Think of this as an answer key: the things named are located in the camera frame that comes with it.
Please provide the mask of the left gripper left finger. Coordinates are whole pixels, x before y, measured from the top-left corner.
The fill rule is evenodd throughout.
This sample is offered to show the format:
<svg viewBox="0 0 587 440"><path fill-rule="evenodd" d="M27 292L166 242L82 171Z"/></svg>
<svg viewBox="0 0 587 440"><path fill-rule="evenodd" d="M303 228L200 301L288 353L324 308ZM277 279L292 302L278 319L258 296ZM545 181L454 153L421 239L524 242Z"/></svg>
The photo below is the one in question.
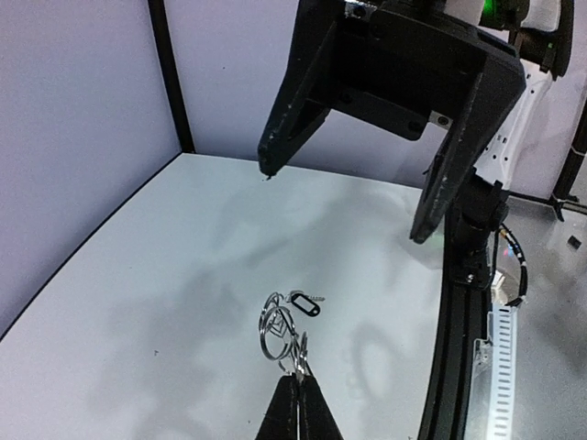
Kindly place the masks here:
<svg viewBox="0 0 587 440"><path fill-rule="evenodd" d="M277 382L256 440L296 440L298 438L298 382L284 375Z"/></svg>

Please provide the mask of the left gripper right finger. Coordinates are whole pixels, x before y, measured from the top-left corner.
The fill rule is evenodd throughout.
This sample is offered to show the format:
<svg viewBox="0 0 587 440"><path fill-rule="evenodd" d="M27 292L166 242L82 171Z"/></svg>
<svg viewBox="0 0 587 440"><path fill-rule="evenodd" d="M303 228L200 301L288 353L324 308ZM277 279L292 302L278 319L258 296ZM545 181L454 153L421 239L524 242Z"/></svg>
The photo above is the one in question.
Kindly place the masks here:
<svg viewBox="0 0 587 440"><path fill-rule="evenodd" d="M305 376L298 388L298 427L302 440L342 440L343 436L313 376Z"/></svg>

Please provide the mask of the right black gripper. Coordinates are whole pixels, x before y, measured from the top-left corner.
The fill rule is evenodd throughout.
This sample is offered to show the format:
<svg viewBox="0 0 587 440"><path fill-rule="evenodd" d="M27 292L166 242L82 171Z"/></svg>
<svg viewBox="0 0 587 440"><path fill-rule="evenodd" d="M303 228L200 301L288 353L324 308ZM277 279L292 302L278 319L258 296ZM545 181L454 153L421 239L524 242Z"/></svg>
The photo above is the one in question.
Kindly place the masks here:
<svg viewBox="0 0 587 440"><path fill-rule="evenodd" d="M410 231L423 244L525 86L513 49L420 1L303 1L260 172L275 176L331 111L408 140L447 119Z"/></svg>

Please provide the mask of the metal ring disc with keyrings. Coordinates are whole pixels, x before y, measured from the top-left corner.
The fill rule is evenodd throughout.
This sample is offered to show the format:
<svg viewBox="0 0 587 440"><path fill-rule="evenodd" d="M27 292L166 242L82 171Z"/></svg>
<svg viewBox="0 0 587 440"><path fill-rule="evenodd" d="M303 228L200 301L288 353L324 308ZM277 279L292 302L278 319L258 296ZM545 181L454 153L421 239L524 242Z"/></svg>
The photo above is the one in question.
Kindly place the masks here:
<svg viewBox="0 0 587 440"><path fill-rule="evenodd" d="M258 333L263 356L276 363L284 374L294 375L299 381L313 375L308 362L307 332L298 333L282 294L271 293L261 307Z"/></svg>

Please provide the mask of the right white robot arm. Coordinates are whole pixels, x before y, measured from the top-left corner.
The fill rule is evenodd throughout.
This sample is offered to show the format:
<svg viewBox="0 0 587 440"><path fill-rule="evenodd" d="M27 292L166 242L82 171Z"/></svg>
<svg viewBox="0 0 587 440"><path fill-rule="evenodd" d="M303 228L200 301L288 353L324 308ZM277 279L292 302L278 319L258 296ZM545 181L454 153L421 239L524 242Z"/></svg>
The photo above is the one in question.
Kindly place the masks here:
<svg viewBox="0 0 587 440"><path fill-rule="evenodd" d="M487 286L490 235L529 122L570 63L570 1L302 1L258 145L273 176L338 111L410 141L445 136L410 232L448 227L451 280Z"/></svg>

